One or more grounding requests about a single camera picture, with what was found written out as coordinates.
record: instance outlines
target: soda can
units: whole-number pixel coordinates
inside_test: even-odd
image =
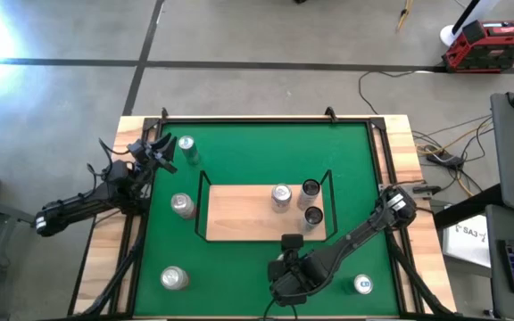
[[[182,150],[186,160],[191,165],[197,165],[200,162],[200,154],[197,152],[194,138],[191,136],[182,136],[178,140],[179,149]]]
[[[291,205],[291,187],[285,184],[275,185],[271,191],[273,210],[277,213],[284,213]]]
[[[322,210],[316,206],[310,206],[305,212],[303,217],[303,229],[305,232],[311,231],[322,222],[324,215]]]
[[[195,217],[194,201],[186,193],[175,193],[171,197],[171,208],[184,219]]]
[[[182,290],[189,285],[189,276],[179,267],[166,267],[160,276],[162,285],[168,290]]]
[[[374,284],[367,275],[357,275],[354,277],[354,289],[360,294],[368,294],[372,292]]]
[[[314,179],[307,179],[304,181],[301,187],[301,193],[296,201],[296,207],[299,210],[306,210],[317,199],[320,193],[320,184]]]

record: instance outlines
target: concrete floor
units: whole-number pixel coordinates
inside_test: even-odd
[[[135,60],[154,0],[0,0],[0,57]],[[445,48],[439,29],[462,8],[452,0],[415,1],[394,33],[403,0],[167,0],[151,60],[323,62],[435,65]],[[487,18],[514,19],[514,0]],[[134,115],[368,114],[358,95],[361,72],[146,69]],[[35,212],[46,202],[91,186],[86,163],[106,164],[97,140],[111,144],[134,68],[0,65],[0,201]],[[430,132],[489,113],[489,95],[514,91],[514,75],[372,74],[363,94],[380,113],[410,116]],[[436,136],[448,143],[472,128]],[[483,187],[498,180],[493,135],[486,157],[466,165]],[[450,149],[458,152],[463,144]],[[471,155],[479,154],[474,144]],[[426,180],[445,185],[440,169]],[[453,186],[436,199],[458,202]],[[4,292],[12,320],[64,317],[89,231],[88,222],[40,238],[19,226],[7,250],[12,262]],[[448,266],[458,311],[490,308],[489,280]]]

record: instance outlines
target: green table surface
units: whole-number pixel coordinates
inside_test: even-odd
[[[157,172],[136,316],[257,317],[271,301],[267,265],[279,255],[280,243],[207,243],[195,234],[193,220],[171,210],[174,193],[187,193],[196,201],[200,170],[206,171],[212,184],[270,185],[321,179],[331,169],[338,222],[333,241],[363,222],[374,206],[377,181],[364,123],[168,124],[164,133],[168,132],[192,136],[202,161],[191,166],[177,149],[178,172]],[[320,246],[307,242],[302,253]],[[161,272],[167,266],[181,267],[190,275],[184,291],[169,291],[161,285]],[[344,289],[358,274],[372,278],[370,294]],[[334,281],[297,306],[297,311],[299,316],[397,315],[385,236],[375,236],[345,259]],[[289,307],[277,305],[269,312],[269,316],[292,315]]]

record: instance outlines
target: floor stripe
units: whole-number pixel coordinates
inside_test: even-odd
[[[130,116],[132,115],[132,110],[134,110],[134,103],[136,102],[136,98],[138,96],[138,90],[140,89],[140,82],[142,81],[142,76],[144,75],[146,61],[148,60],[148,55],[150,54],[150,49],[152,48],[153,37],[156,34],[158,18],[162,12],[163,3],[164,0],[156,0],[156,4],[153,7],[152,18],[150,18],[150,25],[146,31],[146,37],[144,39],[144,44],[142,45],[142,51],[140,52],[140,58],[134,72],[134,77],[132,78],[132,83],[130,84],[130,89],[128,90],[128,96],[126,97],[126,102],[124,103],[122,116]]]
[[[218,70],[322,70],[322,71],[428,71],[447,72],[442,66],[371,65],[338,63],[295,63],[295,62],[179,62],[149,61],[148,68],[174,69],[218,69]]]
[[[20,66],[134,67],[138,61],[102,59],[1,58],[0,64]]]

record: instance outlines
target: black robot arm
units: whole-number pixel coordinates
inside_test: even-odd
[[[283,235],[283,259],[269,263],[270,292],[280,306],[302,304],[331,281],[342,261],[385,228],[402,228],[416,217],[416,203],[397,185],[378,197],[369,219],[335,243],[302,257],[302,235]]]
[[[175,173],[171,165],[176,148],[176,137],[171,133],[153,143],[137,139],[128,145],[126,152],[135,161],[117,160],[112,162],[110,150],[101,141],[101,146],[109,156],[109,165],[101,174],[91,173],[100,177],[103,182],[86,193],[79,193],[66,200],[49,202],[35,217],[37,233],[42,236],[55,235],[68,225],[92,218],[106,210],[118,208],[125,214],[137,214],[147,211],[148,200],[144,195],[144,187],[152,183],[153,175],[159,168]]]

